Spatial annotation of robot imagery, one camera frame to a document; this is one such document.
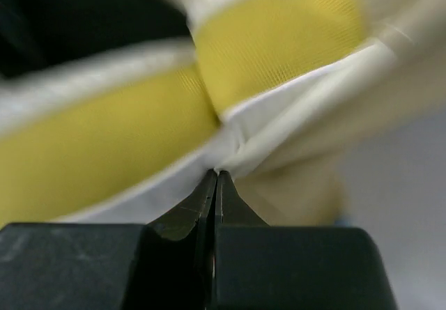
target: yellow fabric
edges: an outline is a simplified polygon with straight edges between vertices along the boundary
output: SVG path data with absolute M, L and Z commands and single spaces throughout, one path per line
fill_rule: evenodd
M 108 199 L 203 144 L 217 126 L 195 65 L 53 114 L 0 141 L 0 225 Z
M 244 0 L 194 35 L 213 106 L 226 109 L 350 54 L 366 38 L 357 0 Z

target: beige fabric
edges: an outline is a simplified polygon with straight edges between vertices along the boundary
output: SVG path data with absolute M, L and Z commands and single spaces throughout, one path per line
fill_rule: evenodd
M 445 103 L 445 63 L 446 36 L 429 54 L 291 137 L 239 179 L 238 190 L 269 224 L 333 222 L 340 198 L 339 188 L 330 186 L 340 151 Z

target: black object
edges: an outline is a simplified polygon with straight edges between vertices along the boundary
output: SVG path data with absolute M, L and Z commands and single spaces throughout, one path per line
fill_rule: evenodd
M 20 13 L 15 30 L 8 29 L 22 40 L 26 34 L 27 45 L 32 38 L 36 43 L 33 54 L 38 49 L 46 66 L 147 40 L 190 37 L 184 14 L 164 0 L 0 0 L 0 3 L 0 15 L 13 11 L 8 17 L 11 19 Z M 22 45 L 14 44 L 13 50 L 0 53 L 0 60 L 6 63 L 7 59 L 9 62 L 13 59 L 11 52 L 15 56 L 20 53 L 17 65 L 3 69 L 9 77 L 42 68 L 40 61 L 31 61 L 29 55 L 23 57 Z
M 0 309 L 205 308 L 397 306 L 364 231 L 267 226 L 227 172 L 209 171 L 148 226 L 11 224 L 0 232 Z

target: yellow stripe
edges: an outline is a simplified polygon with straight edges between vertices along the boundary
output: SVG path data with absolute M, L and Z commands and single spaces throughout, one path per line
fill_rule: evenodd
M 54 114 L 0 141 L 0 225 L 101 202 L 199 147 L 217 126 L 195 65 Z
M 350 54 L 366 37 L 357 0 L 244 0 L 195 34 L 213 105 L 226 109 Z

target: gray surface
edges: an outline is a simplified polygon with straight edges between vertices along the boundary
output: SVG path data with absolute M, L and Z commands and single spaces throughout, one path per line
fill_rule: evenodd
M 446 111 L 365 142 L 341 170 L 401 310 L 446 309 Z

